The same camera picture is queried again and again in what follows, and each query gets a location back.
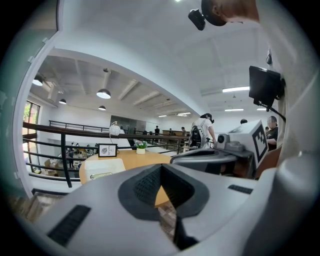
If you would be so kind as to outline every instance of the white shirt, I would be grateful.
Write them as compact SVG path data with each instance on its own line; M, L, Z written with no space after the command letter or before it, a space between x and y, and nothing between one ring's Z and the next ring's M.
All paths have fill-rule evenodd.
M209 127L213 126L211 121L207 118L198 118L196 121L192 123L191 131L194 126L198 128L201 135L201 148L209 149L211 143L207 142L207 138L212 138L212 136L209 133Z
M275 0L256 0L260 25L271 48L273 67L286 82L278 111L286 116L290 108L318 73L320 62L310 41L291 14ZM278 165L298 155L297 134L279 117L277 147L282 145Z

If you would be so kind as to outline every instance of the picture frame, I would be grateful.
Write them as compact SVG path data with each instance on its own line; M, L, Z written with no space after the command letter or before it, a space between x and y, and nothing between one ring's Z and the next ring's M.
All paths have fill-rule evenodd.
M117 157L118 144L99 144L99 158L114 158Z

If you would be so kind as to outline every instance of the round table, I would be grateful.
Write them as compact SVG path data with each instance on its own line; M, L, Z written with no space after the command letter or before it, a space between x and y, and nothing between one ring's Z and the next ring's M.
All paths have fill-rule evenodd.
M154 164L169 164L171 157L163 155L160 153L154 153L145 151L145 154L137 154L135 150L121 150L116 157L98 157L97 154L90 156L86 159L79 169L79 177L81 184L87 182L86 173L85 173L85 163L86 161L95 161L95 160L108 160L108 159L122 159L124 167L126 170L130 170L137 167L154 165ZM159 192L155 199L155 207L160 207L162 204L165 204L169 201L169 198L161 186Z

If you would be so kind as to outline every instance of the glass wall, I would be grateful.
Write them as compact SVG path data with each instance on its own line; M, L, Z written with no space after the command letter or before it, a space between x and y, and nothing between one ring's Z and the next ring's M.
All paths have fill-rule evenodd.
M124 131L125 134L135 134L135 130L143 132L146 129L146 121L112 115L110 125L113 122L117 122L117 125Z

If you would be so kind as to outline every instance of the railing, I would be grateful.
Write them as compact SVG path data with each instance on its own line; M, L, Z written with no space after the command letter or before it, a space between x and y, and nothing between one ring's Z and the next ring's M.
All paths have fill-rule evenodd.
M142 131L142 130L135 130L135 134L137 135L150 135L152 133L153 135L155 134L154 132L149 132L149 131ZM177 150L178 144L173 144L170 142L173 137L177 137L176 135L170 135L170 134L165 134L165 133L158 133L156 136L156 139L147 139L146 141L151 144L151 145L158 145L159 147L165 148L165 149L171 149L172 151ZM181 138L181 144L184 144L185 141L189 140L189 137L183 137L183 136L178 136Z
M34 174L30 173L30 176L37 177L37 178L43 178L43 179L48 179L48 180L55 180L55 181L66 181L67 185L69 188L72 188L72 183L71 181L74 182L79 182L79 178L70 178L69 172L79 172L79 170L75 169L68 169L67 161L85 161L86 158L78 158L78 157L67 157L66 156L66 149L67 148L72 148L72 149L84 149L84 150L98 150L98 147L96 146L74 146L74 145L66 145L66 135L71 135L71 136L81 136L81 137L93 137L93 138L115 138L115 139L145 139L145 140L159 140L161 139L162 141L167 140L168 142L170 141L177 141L177 143L158 143L157 145L151 145L148 148L155 148L155 147L166 147L169 149L169 147L176 146L176 148L160 152L160 154L163 153L169 153L169 152L177 152L179 154L180 150L182 149L182 145L187 142L188 138L187 137L182 137L182 136L172 136L172 135L167 135L167 136L156 136L156 135L145 135L145 134L119 134L117 136L115 135L109 135L109 132L96 132L96 131L86 131L84 130L85 127L91 127L91 128L97 128L95 126L87 126L87 125L79 125L79 124L69 124L73 126L78 126L78 127L83 127L83 130L79 129L70 129L66 127L71 127L71 126L66 126L68 123L61 123L64 124L64 128L59 128L55 127L52 125L52 123L61 123L61 122L56 122L56 121L50 121L50 126L46 125L39 125L39 124L32 124L32 123L23 123L23 127L27 129L32 129L40 132L46 132L46 133L54 133L54 134L60 134L61 135L61 144L53 144L53 143L48 143L48 142L43 142L43 141L38 141L38 140L31 140L28 138L27 135L23 136L23 142L31 142L39 145L45 145L45 146L50 146L50 147L59 147L61 149L61 156L53 156L53 155L46 155L46 154L41 154L41 153L35 153L35 152L30 152L30 151L24 151L24 153L29 154L29 155L34 155L42 158L48 158L48 159L56 159L56 160L61 160L62 161L62 166L63 167L51 167L51 166L43 166L39 164L33 164L27 162L26 165L39 168L39 169L47 169L47 170L53 170L53 171L62 171L65 175L64 177L52 177L52 176L47 176L47 175L42 175L42 174ZM120 146L118 147L119 150L123 149L133 149L136 150L135 146Z
M80 131L96 131L96 132L108 132L109 128L107 127L99 127L99 126L91 126L91 125L82 125L76 123L69 123L69 122L59 122L59 121L52 121L49 120L49 126L51 127L58 127L58 128L65 128L65 129L77 129Z

